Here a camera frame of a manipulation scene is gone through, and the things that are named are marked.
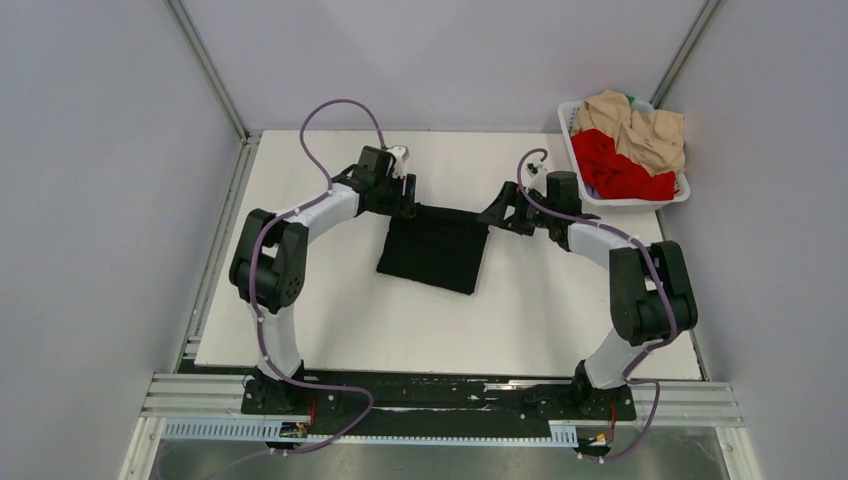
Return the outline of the black t shirt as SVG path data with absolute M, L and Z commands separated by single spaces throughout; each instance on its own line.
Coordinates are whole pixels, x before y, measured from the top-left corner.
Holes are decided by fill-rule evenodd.
M 376 271 L 472 295 L 488 235 L 474 212 L 418 204 L 413 217 L 390 221 Z

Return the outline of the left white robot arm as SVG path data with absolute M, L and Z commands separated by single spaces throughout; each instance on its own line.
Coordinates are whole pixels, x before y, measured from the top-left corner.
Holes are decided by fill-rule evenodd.
M 416 177 L 406 171 L 405 146 L 362 149 L 356 163 L 336 176 L 316 197 L 285 211 L 251 211 L 229 268 L 254 320 L 259 347 L 256 371 L 248 382 L 248 403 L 298 411 L 310 389 L 304 379 L 294 304 L 305 285 L 310 243 L 364 212 L 397 218 L 415 213 Z

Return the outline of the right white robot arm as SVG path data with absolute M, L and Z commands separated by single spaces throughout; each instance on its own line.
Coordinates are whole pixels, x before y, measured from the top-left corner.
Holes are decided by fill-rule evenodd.
M 561 249 L 607 271 L 612 329 L 578 364 L 570 388 L 572 406 L 584 417 L 601 414 L 649 353 L 697 324 L 681 247 L 673 241 L 647 245 L 583 212 L 573 172 L 547 174 L 543 192 L 507 181 L 477 220 L 526 236 L 544 229 Z

